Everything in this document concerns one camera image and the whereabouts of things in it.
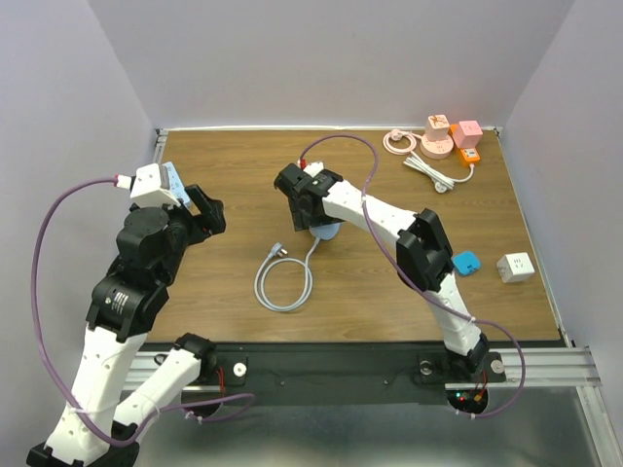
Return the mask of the light blue power strip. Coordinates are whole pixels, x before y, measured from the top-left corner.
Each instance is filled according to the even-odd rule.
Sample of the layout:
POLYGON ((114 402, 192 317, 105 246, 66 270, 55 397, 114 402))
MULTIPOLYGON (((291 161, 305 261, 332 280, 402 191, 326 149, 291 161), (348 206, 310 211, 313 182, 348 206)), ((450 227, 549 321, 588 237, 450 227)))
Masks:
POLYGON ((185 186, 174 167, 172 162, 165 162, 163 167, 166 169, 168 181, 169 181, 169 190, 174 194, 174 196, 181 201, 181 203, 190 208, 192 205, 192 201, 188 194, 186 193, 185 186))

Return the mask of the blue cube adapter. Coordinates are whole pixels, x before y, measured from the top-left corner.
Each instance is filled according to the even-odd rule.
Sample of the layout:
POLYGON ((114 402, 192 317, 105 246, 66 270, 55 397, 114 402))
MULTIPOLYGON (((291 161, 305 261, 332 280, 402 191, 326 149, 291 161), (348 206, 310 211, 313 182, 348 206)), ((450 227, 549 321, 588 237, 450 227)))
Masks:
POLYGON ((472 251, 463 251, 453 257, 454 266, 461 276, 471 275, 481 269, 480 259, 472 251))

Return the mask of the white cube adapter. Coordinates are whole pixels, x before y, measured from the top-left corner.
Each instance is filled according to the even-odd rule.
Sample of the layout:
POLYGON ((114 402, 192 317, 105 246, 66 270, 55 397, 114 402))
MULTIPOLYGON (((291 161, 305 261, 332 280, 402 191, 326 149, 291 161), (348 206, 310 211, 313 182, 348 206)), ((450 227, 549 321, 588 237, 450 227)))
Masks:
POLYGON ((503 283, 523 282, 535 274, 527 252, 505 254, 497 261, 496 267, 503 283))

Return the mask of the grey round socket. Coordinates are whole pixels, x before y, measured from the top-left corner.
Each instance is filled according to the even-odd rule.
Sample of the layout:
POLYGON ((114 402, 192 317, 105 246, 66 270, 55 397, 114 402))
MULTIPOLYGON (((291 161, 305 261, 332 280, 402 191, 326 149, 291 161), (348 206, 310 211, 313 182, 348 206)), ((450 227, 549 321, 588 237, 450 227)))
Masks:
POLYGON ((321 226, 316 226, 316 227, 310 227, 309 231, 315 238, 319 238, 320 240, 323 240, 323 241, 329 241, 337 235, 337 233, 340 230, 341 225, 342 224, 340 222, 326 224, 326 225, 321 225, 321 226))

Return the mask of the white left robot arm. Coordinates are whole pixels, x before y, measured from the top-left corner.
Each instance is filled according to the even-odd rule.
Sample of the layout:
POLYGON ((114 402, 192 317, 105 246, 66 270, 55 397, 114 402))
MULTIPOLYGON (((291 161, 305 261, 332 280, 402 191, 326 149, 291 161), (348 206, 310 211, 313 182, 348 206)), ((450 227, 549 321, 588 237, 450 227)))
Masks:
POLYGON ((168 300, 188 247, 226 230, 224 204, 197 185, 185 189, 198 209, 180 201, 134 204, 117 235, 118 255, 92 290, 84 349, 72 386, 60 380, 45 350, 49 375, 65 408, 49 438, 33 447, 29 466, 130 466, 143 435, 191 382, 218 372, 213 342, 187 333, 161 366, 127 399, 128 371, 168 300))

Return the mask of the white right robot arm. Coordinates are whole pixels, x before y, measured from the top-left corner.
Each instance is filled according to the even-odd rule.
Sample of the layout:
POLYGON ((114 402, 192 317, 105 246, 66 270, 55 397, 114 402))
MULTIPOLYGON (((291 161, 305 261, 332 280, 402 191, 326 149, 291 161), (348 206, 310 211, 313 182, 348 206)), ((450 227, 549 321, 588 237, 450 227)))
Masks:
POLYGON ((297 231, 348 223, 370 233, 399 278, 427 301, 451 374, 470 379, 482 371, 489 341, 460 294, 453 250, 434 211, 413 212, 365 195, 321 162, 306 168, 290 163, 274 186, 286 195, 297 231))

